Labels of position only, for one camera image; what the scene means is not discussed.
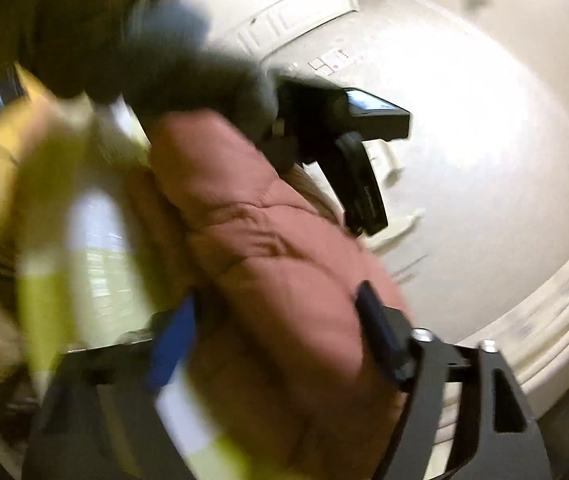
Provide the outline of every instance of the person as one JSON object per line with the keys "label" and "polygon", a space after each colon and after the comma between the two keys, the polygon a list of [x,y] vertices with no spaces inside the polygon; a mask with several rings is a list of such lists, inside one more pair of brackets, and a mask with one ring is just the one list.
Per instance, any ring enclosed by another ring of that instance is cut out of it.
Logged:
{"label": "person", "polygon": [[[272,135],[277,100],[266,75],[255,62],[206,48],[205,41],[206,18],[185,0],[0,0],[0,65],[19,63],[58,98],[85,92],[109,104],[123,96],[147,126],[155,176],[130,180],[138,210],[169,277],[186,269],[183,276],[213,283],[224,298],[207,308],[200,333],[208,337],[199,338],[190,366],[212,410],[247,449],[274,462],[318,478],[366,478],[385,450],[402,397],[363,343],[354,287],[370,278],[389,306],[404,303],[293,158],[285,154],[270,165],[248,142],[260,145]],[[214,111],[160,120],[202,108]],[[20,153],[42,133],[33,108],[25,114],[28,134],[0,140]],[[191,157],[198,171],[186,174]],[[2,175],[0,239],[10,244],[8,190],[16,173]],[[192,196],[198,182],[208,189],[225,183],[220,198],[234,215]],[[217,240],[216,215],[228,220],[221,229],[245,235],[241,246],[228,234]],[[204,216],[210,220],[203,224]],[[266,232],[236,231],[231,220],[238,218],[247,226],[267,219]],[[225,269],[203,265],[211,264],[210,251],[224,254],[214,259],[239,274],[225,278]],[[274,268],[261,269],[263,263]],[[289,278],[274,281],[278,276]],[[180,288],[174,293],[178,301]]]}
{"label": "person", "polygon": [[373,360],[354,302],[367,280],[406,313],[398,286],[216,112],[163,118],[150,162],[128,188],[174,302],[214,289],[189,362],[209,409],[255,456],[314,479],[371,478],[404,397]]}
{"label": "person", "polygon": [[[119,96],[143,124],[164,112],[215,109],[252,141],[271,134],[274,88],[257,63],[205,48],[207,18],[186,0],[0,0],[0,66],[18,63],[46,91],[97,104]],[[51,109],[43,99],[0,119],[0,261],[12,259],[12,191]],[[283,171],[293,159],[273,160]]]}

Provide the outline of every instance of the puffer jacket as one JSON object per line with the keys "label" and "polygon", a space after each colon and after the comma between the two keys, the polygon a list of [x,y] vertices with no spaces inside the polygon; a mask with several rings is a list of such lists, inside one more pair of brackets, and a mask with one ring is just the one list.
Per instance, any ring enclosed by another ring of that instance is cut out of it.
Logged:
{"label": "puffer jacket", "polygon": [[[155,179],[180,216],[168,243],[189,254],[173,264],[187,276],[176,293],[200,281],[222,297],[205,309],[191,359],[209,406],[279,463],[314,478],[370,478],[402,398],[373,362],[354,300],[369,280],[404,309],[398,287],[220,115],[168,115],[152,139]],[[138,204],[151,202],[147,192]]]}

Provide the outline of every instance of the blue tape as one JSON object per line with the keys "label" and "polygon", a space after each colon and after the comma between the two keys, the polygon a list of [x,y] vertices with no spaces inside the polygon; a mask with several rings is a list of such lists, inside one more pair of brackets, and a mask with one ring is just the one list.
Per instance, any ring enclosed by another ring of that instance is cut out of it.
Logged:
{"label": "blue tape", "polygon": [[147,385],[154,391],[165,386],[178,364],[186,359],[196,343],[196,297],[191,294],[183,301],[165,332],[156,340],[151,351],[151,367]]}

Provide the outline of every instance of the screw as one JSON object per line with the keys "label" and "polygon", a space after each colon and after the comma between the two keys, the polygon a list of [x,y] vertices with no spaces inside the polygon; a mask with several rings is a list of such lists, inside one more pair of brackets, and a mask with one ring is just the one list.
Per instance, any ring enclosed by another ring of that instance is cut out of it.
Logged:
{"label": "screw", "polygon": [[496,346],[496,342],[493,339],[485,339],[478,345],[478,348],[489,354],[498,353],[498,347]]}
{"label": "screw", "polygon": [[434,335],[424,328],[415,328],[413,332],[411,332],[411,337],[423,343],[431,343],[434,340]]}

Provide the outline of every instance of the black mount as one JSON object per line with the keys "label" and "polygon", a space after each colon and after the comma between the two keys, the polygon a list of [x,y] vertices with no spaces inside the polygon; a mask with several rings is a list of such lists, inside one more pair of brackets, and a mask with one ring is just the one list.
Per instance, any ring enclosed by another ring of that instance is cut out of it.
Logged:
{"label": "black mount", "polygon": [[[533,413],[493,342],[464,348],[412,329],[401,311],[383,306],[368,282],[359,287],[356,309],[385,377],[408,394],[373,480],[423,480],[447,383],[460,383],[462,393],[447,469],[437,480],[551,480]],[[167,323],[156,319],[155,325]],[[105,421],[116,414],[135,455],[136,476],[194,480],[155,411],[155,392],[145,385],[155,346],[145,338],[63,357],[34,424],[24,480],[88,478],[86,461],[69,460],[74,449],[93,450],[91,471],[99,470],[101,479],[131,480],[108,444]]]}
{"label": "black mount", "polygon": [[318,162],[345,208],[347,227],[369,236],[385,229],[385,203],[363,141],[407,139],[411,114],[321,78],[277,75],[276,81],[284,135],[297,140],[300,162]]}

